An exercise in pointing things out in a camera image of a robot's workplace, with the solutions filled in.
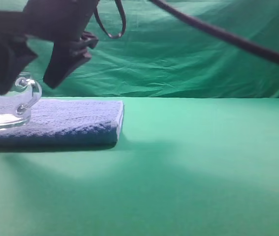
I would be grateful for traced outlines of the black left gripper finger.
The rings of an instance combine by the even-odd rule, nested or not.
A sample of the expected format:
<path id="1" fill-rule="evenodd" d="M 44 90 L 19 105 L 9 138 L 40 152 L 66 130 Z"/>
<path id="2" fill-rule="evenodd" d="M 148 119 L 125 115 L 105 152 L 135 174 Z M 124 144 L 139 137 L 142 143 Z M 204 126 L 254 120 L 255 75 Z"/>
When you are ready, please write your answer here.
<path id="1" fill-rule="evenodd" d="M 51 89 L 58 87 L 73 71 L 91 60 L 88 48 L 94 49 L 97 43 L 98 38 L 87 31 L 78 40 L 55 42 L 43 82 Z"/>

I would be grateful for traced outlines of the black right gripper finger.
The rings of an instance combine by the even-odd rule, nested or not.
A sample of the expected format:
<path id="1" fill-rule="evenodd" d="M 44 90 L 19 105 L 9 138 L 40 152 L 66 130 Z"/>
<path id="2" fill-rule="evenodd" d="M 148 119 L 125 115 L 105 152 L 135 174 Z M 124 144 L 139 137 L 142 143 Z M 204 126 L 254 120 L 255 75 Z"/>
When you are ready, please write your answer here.
<path id="1" fill-rule="evenodd" d="M 0 95 L 11 90 L 18 75 L 36 58 L 27 38 L 0 34 Z"/>

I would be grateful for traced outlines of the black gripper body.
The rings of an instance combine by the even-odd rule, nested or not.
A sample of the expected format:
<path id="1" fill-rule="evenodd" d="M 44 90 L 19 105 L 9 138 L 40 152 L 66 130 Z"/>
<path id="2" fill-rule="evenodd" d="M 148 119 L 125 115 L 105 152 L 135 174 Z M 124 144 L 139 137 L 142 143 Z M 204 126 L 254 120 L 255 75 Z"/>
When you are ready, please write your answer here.
<path id="1" fill-rule="evenodd" d="M 97 0 L 29 0 L 21 11 L 0 10 L 0 35 L 77 41 L 97 5 Z"/>

